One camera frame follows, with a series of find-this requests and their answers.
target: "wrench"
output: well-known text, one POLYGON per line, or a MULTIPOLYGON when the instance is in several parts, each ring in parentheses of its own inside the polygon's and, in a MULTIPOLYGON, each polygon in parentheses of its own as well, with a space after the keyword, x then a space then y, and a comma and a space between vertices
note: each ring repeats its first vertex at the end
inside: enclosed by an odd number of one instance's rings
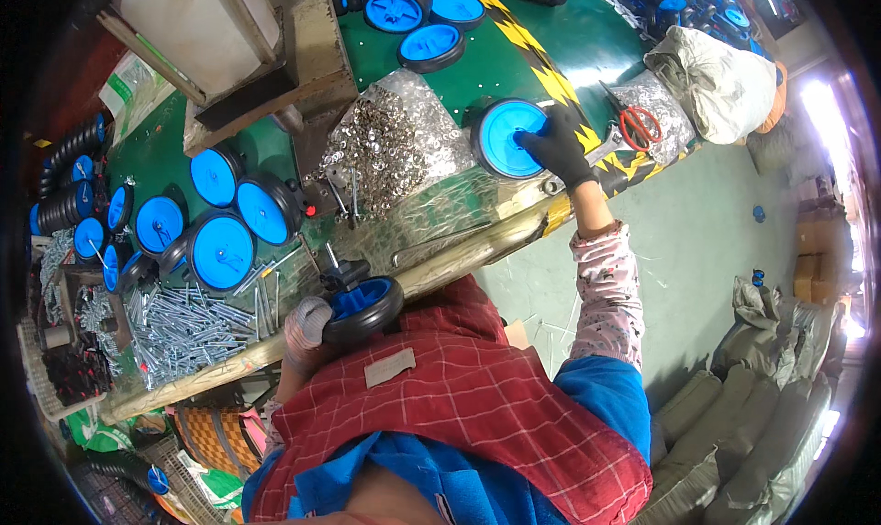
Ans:
MULTIPOLYGON (((588 160, 590 167, 593 167, 612 152, 632 150, 633 148, 624 140, 618 124, 613 123, 609 127, 609 134, 606 135, 605 141, 602 141, 599 146, 585 154, 584 159, 588 160)), ((542 183, 542 192, 548 196, 557 195, 563 192, 565 188, 563 181, 556 177, 556 175, 546 178, 545 182, 542 183)))

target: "plastic crate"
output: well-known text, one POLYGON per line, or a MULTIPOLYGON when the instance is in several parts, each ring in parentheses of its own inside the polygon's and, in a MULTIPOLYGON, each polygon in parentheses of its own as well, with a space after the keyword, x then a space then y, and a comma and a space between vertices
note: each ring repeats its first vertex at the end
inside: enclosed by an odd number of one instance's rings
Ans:
POLYGON ((46 373, 46 365, 43 364, 43 352, 39 348, 39 335, 33 320, 30 317, 26 317, 19 322, 17 324, 17 332, 18 344, 21 346, 21 361, 25 365, 25 372, 28 373, 30 391, 36 397, 39 409, 42 410, 43 416, 47 420, 57 422, 77 410, 104 400, 106 393, 82 402, 76 402, 71 406, 64 406, 58 399, 55 387, 46 373))
POLYGON ((82 464, 71 469, 71 479, 101 523, 138 525, 151 522, 123 491, 115 477, 95 473, 88 464, 82 464))
POLYGON ((177 459, 181 450, 173 435, 148 448, 138 451, 150 464, 161 468, 168 477, 168 488, 178 498, 181 506, 190 515, 193 525, 215 525, 224 521, 226 510, 211 505, 204 497, 193 476, 177 459))

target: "blue shirt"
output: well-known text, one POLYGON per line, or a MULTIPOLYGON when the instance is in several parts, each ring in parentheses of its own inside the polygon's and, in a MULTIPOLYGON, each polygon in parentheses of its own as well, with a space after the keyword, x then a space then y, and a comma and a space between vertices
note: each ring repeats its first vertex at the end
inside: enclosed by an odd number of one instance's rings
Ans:
MULTIPOLYGON (((633 365, 611 357, 579 358, 562 366, 554 383, 630 441, 648 462, 648 402, 642 375, 633 365)), ((246 519, 260 482, 282 452, 280 448, 268 455, 245 483, 241 505, 246 519)), ((350 441, 321 466, 296 475, 298 496, 291 497, 288 519, 342 510, 367 459, 411 483, 439 514, 450 514, 459 523, 566 523, 544 494, 508 466, 425 437, 391 431, 350 441)))

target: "paper tag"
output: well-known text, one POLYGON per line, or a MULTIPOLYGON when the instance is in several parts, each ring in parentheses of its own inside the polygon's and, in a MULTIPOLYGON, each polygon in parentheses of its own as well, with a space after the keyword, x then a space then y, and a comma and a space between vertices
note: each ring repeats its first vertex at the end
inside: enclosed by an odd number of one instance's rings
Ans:
POLYGON ((416 368, 416 357, 413 347, 399 351, 391 357, 381 358, 372 365, 364 367, 364 378, 368 381, 368 389, 389 381, 408 368, 416 368))

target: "red plaid vest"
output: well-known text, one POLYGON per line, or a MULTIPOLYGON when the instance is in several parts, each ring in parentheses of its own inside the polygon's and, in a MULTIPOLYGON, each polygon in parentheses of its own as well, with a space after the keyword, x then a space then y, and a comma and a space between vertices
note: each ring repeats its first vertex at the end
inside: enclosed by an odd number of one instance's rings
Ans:
POLYGON ((507 346, 471 277, 438 297, 446 305, 403 314, 401 333, 324 367, 275 413, 287 449, 264 477, 251 520, 285 519, 295 475, 374 431, 421 435, 507 465, 572 523, 633 519, 652 486, 636 447, 553 385, 534 348, 507 346), (367 389, 364 367, 407 347, 416 367, 367 389))

